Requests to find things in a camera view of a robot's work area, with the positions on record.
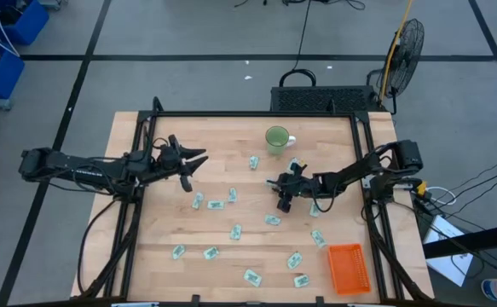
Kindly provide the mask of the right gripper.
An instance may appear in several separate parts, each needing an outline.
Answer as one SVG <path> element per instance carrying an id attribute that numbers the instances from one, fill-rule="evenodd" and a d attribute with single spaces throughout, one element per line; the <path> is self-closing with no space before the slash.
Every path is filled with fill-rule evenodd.
<path id="1" fill-rule="evenodd" d="M 306 165 L 292 164 L 291 173 L 281 173 L 277 178 L 268 178 L 267 184 L 273 188 L 280 200 L 277 208 L 283 212 L 289 212 L 294 197 L 298 197 L 307 191 L 307 178 L 302 176 Z"/>

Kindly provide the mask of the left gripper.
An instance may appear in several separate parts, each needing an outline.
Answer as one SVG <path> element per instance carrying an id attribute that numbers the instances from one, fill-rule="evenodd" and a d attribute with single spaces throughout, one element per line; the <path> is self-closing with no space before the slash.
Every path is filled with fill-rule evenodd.
<path id="1" fill-rule="evenodd" d="M 206 150 L 203 148 L 184 148 L 175 135 L 169 135 L 168 141 L 168 145 L 159 148 L 160 154 L 157 159 L 159 168 L 169 175 L 178 175 L 183 190 L 185 192 L 192 192 L 193 188 L 188 180 L 188 176 L 192 176 L 208 160 L 208 156 L 189 161 L 186 160 L 204 154 Z"/>

